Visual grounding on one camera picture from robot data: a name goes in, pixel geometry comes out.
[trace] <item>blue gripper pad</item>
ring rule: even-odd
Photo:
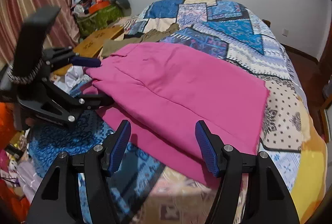
[[[130,135],[132,132],[132,127],[130,123],[127,121],[126,125],[124,126],[120,136],[113,148],[113,151],[110,156],[110,167],[109,172],[114,174],[120,167],[123,155],[127,148],[127,144],[130,139]]]
[[[208,171],[212,172],[215,177],[218,177],[220,172],[218,168],[218,157],[200,122],[201,121],[198,121],[195,126],[196,140],[200,146],[200,151]]]
[[[87,66],[87,67],[100,67],[102,62],[97,58],[87,58],[87,57],[80,57],[74,56],[70,63],[74,66]]]

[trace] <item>baseboard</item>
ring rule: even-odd
[[[302,57],[307,58],[307,59],[313,61],[315,64],[318,64],[318,60],[317,60],[316,57],[313,57],[313,56],[311,56],[311,55],[309,55],[309,54],[306,54],[305,52],[300,51],[300,50],[298,50],[298,49],[295,49],[295,48],[293,48],[293,47],[290,47],[290,46],[287,46],[287,45],[284,45],[284,44],[282,44],[282,45],[285,47],[286,51],[290,51],[290,52],[292,52],[292,53],[295,53],[295,54],[301,55]]]

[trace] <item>pink garment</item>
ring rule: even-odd
[[[98,113],[116,129],[132,124],[131,142],[180,173],[211,187],[195,138],[204,120],[240,152],[256,154],[268,90],[241,68],[181,44],[129,44],[86,73],[117,105]]]

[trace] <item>wooden floor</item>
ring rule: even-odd
[[[322,88],[326,83],[325,79],[313,61],[289,51],[287,51],[287,54],[294,65],[303,91],[307,96],[309,113],[313,119],[316,131],[322,136],[324,133],[319,108],[324,103]]]

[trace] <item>metal bolt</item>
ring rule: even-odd
[[[227,152],[232,152],[234,148],[233,148],[232,145],[227,144],[227,145],[224,146],[224,149]]]
[[[63,151],[63,152],[60,152],[59,155],[58,155],[61,159],[65,158],[67,156],[67,152]]]
[[[72,116],[72,115],[69,115],[68,116],[68,121],[70,121],[70,122],[74,122],[76,119],[75,119],[75,117],[74,116]]]
[[[103,146],[100,144],[97,144],[97,145],[95,145],[95,147],[93,149],[94,149],[94,151],[99,152],[103,149]]]
[[[264,152],[264,151],[261,151],[260,153],[259,153],[259,155],[261,156],[261,158],[264,158],[264,159],[266,159],[266,158],[268,158],[268,153],[266,153],[266,152]]]

